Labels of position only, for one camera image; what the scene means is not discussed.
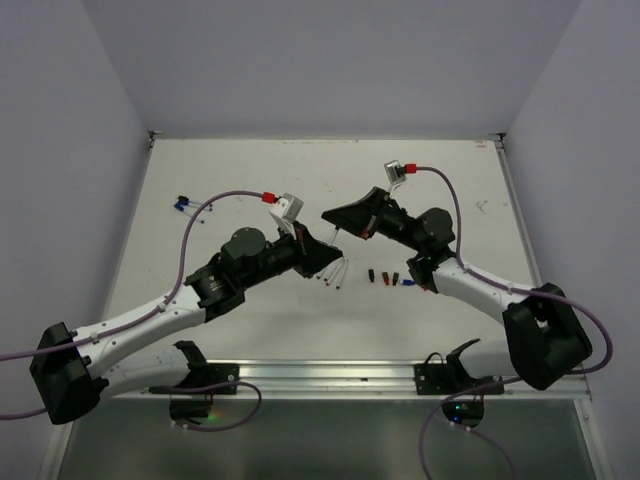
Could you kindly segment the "blue marker pen top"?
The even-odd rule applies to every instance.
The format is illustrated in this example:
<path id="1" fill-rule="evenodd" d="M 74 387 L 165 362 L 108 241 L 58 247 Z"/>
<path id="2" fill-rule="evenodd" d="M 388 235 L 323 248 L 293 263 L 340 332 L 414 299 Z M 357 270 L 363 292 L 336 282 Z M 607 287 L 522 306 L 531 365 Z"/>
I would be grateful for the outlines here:
<path id="1" fill-rule="evenodd" d="M 203 208 L 205 211 L 212 210 L 212 207 L 210 205 L 206 205 L 206 204 L 203 204 L 202 202 L 194 201 L 189 197 L 183 196 L 183 195 L 180 195 L 177 197 L 174 207 L 178 210 L 199 209 L 199 208 Z"/>

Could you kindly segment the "blue marker pen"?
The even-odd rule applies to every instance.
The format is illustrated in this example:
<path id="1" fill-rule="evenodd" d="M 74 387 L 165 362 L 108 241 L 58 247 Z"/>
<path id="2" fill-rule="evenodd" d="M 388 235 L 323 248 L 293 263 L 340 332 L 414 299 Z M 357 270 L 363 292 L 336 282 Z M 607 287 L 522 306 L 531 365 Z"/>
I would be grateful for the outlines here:
<path id="1" fill-rule="evenodd" d="M 204 224 L 204 220 L 200 217 L 200 215 L 195 213 L 196 208 L 194 206 L 176 202 L 173 207 L 178 212 L 186 215 L 190 219 L 193 219 L 196 223 Z"/>
<path id="2" fill-rule="evenodd" d="M 203 208 L 205 211 L 212 210 L 212 207 L 210 205 L 206 205 L 206 204 L 203 204 L 202 202 L 194 201 L 189 197 L 183 196 L 183 195 L 180 195 L 177 197 L 174 207 L 178 210 L 199 209 L 199 208 Z"/>

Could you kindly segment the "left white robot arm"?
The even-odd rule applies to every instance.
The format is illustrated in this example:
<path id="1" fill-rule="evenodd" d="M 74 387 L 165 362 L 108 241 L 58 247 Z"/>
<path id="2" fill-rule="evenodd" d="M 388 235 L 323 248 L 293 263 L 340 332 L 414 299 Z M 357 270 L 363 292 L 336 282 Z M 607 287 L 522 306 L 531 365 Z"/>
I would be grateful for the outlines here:
<path id="1" fill-rule="evenodd" d="M 29 366 L 49 419 L 66 424 L 104 400 L 138 390 L 193 393 L 237 386 L 237 380 L 215 374 L 192 341 L 178 341 L 154 354 L 143 350 L 231 312 L 254 286 L 289 270 L 312 278 L 342 256 L 299 222 L 274 242 L 244 227 L 164 296 L 76 331 L 64 323 L 50 326 Z"/>

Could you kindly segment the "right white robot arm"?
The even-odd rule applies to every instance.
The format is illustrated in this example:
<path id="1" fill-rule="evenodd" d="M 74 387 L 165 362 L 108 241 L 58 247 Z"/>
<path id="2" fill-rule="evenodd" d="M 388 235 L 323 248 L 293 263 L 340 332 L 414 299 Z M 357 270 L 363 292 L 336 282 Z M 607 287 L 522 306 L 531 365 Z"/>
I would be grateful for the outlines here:
<path id="1" fill-rule="evenodd" d="M 450 247 L 455 235 L 448 211 L 434 207 L 413 217 L 375 187 L 321 217 L 363 240 L 381 234 L 415 251 L 407 266 L 416 285 L 459 300 L 503 327 L 501 341 L 483 345 L 472 339 L 446 355 L 445 379 L 454 391 L 468 392 L 492 377 L 519 377 L 545 390 L 591 356 L 592 344 L 559 287 L 511 286 L 460 265 Z"/>

